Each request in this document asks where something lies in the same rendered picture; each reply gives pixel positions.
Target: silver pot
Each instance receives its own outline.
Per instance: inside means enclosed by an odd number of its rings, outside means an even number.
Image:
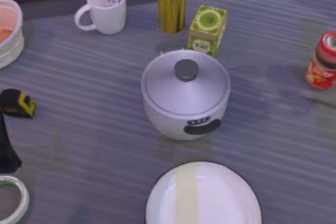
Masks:
[[[221,124],[231,82],[226,69],[198,51],[176,50],[152,60],[141,78],[144,110],[163,135],[193,140]]]

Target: green box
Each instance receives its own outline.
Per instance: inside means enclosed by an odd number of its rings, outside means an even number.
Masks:
[[[227,15],[227,10],[200,5],[189,28],[187,48],[215,56],[222,41]]]

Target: can label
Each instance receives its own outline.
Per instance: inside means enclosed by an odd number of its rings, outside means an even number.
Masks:
[[[306,71],[307,82],[318,89],[328,89],[336,83],[336,71],[320,65],[314,55]]]

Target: black knob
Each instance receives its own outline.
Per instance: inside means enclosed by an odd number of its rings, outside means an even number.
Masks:
[[[190,59],[180,60],[175,64],[176,77],[184,82],[192,81],[198,74],[198,65]]]

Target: gray table surface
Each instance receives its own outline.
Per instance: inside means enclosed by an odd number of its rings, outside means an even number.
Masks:
[[[246,179],[264,224],[334,224],[336,90],[310,88],[303,73],[320,35],[336,29],[336,1],[190,1],[188,24],[200,3],[229,10],[218,60],[232,93],[221,128],[188,143],[162,137],[142,107],[156,46],[187,34],[159,32],[155,4],[129,7],[114,36],[82,32],[72,15],[24,22],[25,50],[0,72],[1,89],[38,103],[33,120],[6,117],[23,160],[15,176],[31,194],[21,223],[143,224],[156,179],[205,159]],[[0,199],[4,218],[19,194],[1,188]]]

